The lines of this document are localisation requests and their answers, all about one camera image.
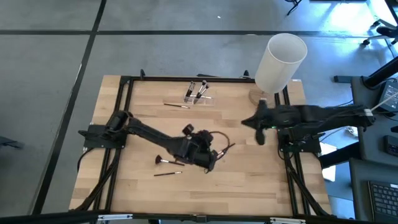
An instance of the wooden table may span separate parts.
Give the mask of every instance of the wooden table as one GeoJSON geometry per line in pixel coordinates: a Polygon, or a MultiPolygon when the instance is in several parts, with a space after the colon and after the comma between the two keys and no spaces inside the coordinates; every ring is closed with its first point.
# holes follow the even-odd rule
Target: wooden table
{"type": "MultiPolygon", "coordinates": [[[[119,79],[120,76],[104,76],[93,115],[95,124],[105,124],[111,116],[119,79]]],[[[254,130],[240,124],[242,119],[252,116],[256,110],[248,98],[249,90],[254,85],[210,83],[206,95],[212,96],[215,104],[195,105],[188,110],[163,105],[181,103],[188,82],[135,81],[130,111],[143,123],[170,136],[181,135],[182,128],[191,123],[196,131],[222,131],[236,145],[216,163],[212,172],[205,174],[203,168],[197,166],[180,167],[165,163],[155,165],[154,160],[158,154],[167,160],[173,158],[165,149],[138,136],[129,135],[121,154],[111,211],[291,215],[285,165],[277,155],[276,131],[267,130],[266,144],[258,146],[254,140],[254,130]],[[154,177],[154,174],[175,171],[183,173],[154,177]]],[[[292,104],[305,103],[300,80],[291,81],[288,90],[292,104]]],[[[225,138],[216,135],[212,147],[219,151],[225,145],[225,138]]],[[[103,155],[104,149],[95,149],[82,160],[70,208],[79,206],[96,185],[103,155]]],[[[301,160],[306,186],[317,202],[330,212],[320,163],[311,153],[301,153],[301,160]]],[[[104,188],[101,208],[104,207],[107,188],[104,188]]],[[[296,186],[299,211],[303,213],[299,192],[296,186]]]]}

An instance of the office chair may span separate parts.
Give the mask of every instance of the office chair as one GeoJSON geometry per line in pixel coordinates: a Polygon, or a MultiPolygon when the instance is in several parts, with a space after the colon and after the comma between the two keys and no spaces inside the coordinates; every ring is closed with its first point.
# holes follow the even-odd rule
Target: office chair
{"type": "Polygon", "coordinates": [[[381,35],[369,37],[368,39],[366,39],[362,42],[363,45],[368,45],[371,43],[370,40],[376,40],[376,39],[394,38],[394,40],[391,42],[392,45],[394,45],[398,41],[398,27],[396,27],[382,19],[378,19],[376,22],[374,22],[372,27],[377,27],[378,25],[380,25],[380,23],[385,25],[385,26],[378,27],[376,29],[376,32],[378,32],[381,35]]]}

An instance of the concrete floor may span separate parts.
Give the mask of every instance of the concrete floor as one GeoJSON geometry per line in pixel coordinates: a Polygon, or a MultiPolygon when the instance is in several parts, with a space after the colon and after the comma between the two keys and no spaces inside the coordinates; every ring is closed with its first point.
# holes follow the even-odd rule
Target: concrete floor
{"type": "MultiPolygon", "coordinates": [[[[1,1],[0,29],[91,30],[99,5],[100,0],[1,1]]],[[[383,2],[369,7],[366,2],[303,0],[285,17],[290,7],[291,3],[280,0],[113,0],[105,7],[99,29],[304,30],[355,35],[368,31],[374,14],[391,20],[383,2]]],[[[83,145],[77,131],[86,129],[91,121],[103,75],[138,75],[141,68],[149,76],[207,73],[238,77],[244,70],[254,75],[269,39],[241,35],[97,36],[44,212],[68,209],[83,145]]],[[[383,40],[364,48],[360,46],[363,38],[302,39],[308,55],[294,78],[302,79],[307,103],[312,105],[332,106],[351,100],[349,85],[333,83],[331,78],[370,75],[392,59],[383,40]]],[[[29,212],[87,40],[87,35],[0,35],[0,136],[25,144],[19,151],[0,149],[0,217],[29,212]]],[[[355,141],[343,131],[325,140],[337,147],[355,141]]],[[[344,175],[349,174],[348,166],[342,164],[336,170],[336,182],[326,184],[328,193],[334,201],[352,200],[349,176],[344,175]]]]}

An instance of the chair wheel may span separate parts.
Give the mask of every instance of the chair wheel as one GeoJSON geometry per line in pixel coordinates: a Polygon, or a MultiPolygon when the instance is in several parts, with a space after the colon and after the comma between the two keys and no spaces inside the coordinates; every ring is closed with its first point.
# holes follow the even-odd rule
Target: chair wheel
{"type": "Polygon", "coordinates": [[[368,44],[370,44],[371,42],[369,41],[369,40],[364,40],[363,42],[362,42],[362,45],[368,45],[368,44]]]}
{"type": "Polygon", "coordinates": [[[372,27],[377,27],[378,25],[380,25],[380,22],[379,22],[379,21],[376,21],[376,22],[374,22],[374,23],[372,24],[372,27]]]}

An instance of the white lampshade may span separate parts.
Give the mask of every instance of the white lampshade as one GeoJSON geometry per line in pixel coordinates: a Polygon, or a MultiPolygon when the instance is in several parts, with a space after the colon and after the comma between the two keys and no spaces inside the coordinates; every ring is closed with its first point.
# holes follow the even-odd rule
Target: white lampshade
{"type": "Polygon", "coordinates": [[[277,34],[268,41],[255,81],[266,93],[278,93],[307,56],[304,41],[292,34],[277,34]]]}

